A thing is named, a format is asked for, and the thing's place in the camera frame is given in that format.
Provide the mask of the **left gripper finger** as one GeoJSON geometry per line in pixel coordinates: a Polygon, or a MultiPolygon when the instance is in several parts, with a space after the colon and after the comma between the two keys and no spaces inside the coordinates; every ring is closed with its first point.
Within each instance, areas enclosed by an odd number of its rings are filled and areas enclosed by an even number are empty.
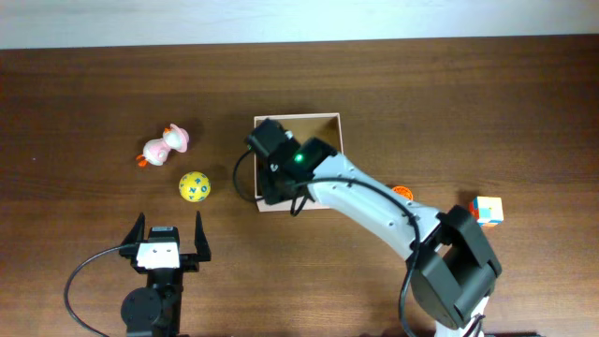
{"type": "Polygon", "coordinates": [[[132,245],[142,243],[144,240],[144,230],[145,230],[145,215],[141,212],[134,224],[134,226],[130,229],[128,234],[125,236],[122,241],[122,245],[132,245]]]}
{"type": "Polygon", "coordinates": [[[196,212],[195,240],[194,244],[199,256],[209,256],[211,249],[204,232],[200,211],[196,212]]]}

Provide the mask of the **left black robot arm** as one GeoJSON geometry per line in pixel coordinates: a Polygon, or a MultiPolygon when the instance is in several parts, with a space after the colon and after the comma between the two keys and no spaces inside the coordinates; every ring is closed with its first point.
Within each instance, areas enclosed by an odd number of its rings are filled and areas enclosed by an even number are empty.
{"type": "Polygon", "coordinates": [[[145,215],[122,241],[119,255],[146,276],[146,285],[132,290],[123,300],[121,317],[126,334],[132,337],[176,337],[180,334],[183,276],[199,271],[201,262],[212,260],[203,230],[201,214],[196,214],[194,253],[180,251],[176,227],[152,227],[144,234],[145,215]]]}

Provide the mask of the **colourful puzzle cube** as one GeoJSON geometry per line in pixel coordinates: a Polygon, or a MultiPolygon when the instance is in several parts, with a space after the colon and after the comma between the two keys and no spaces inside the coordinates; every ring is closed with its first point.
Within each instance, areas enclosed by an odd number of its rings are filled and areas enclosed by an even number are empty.
{"type": "Polygon", "coordinates": [[[469,203],[469,211],[481,227],[494,227],[504,221],[501,198],[478,196],[469,203]]]}

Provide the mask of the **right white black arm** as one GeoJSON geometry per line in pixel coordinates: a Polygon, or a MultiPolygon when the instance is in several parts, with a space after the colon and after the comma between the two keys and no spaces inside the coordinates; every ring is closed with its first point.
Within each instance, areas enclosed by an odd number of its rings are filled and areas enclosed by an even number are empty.
{"type": "Polygon", "coordinates": [[[299,142],[277,120],[256,124],[245,140],[256,159],[256,202],[289,205],[297,216],[308,202],[349,217],[385,242],[406,264],[398,314],[406,297],[435,321],[438,336],[480,336],[484,310],[502,266],[482,228],[460,205],[448,212],[406,198],[357,168],[323,140],[299,142]]]}

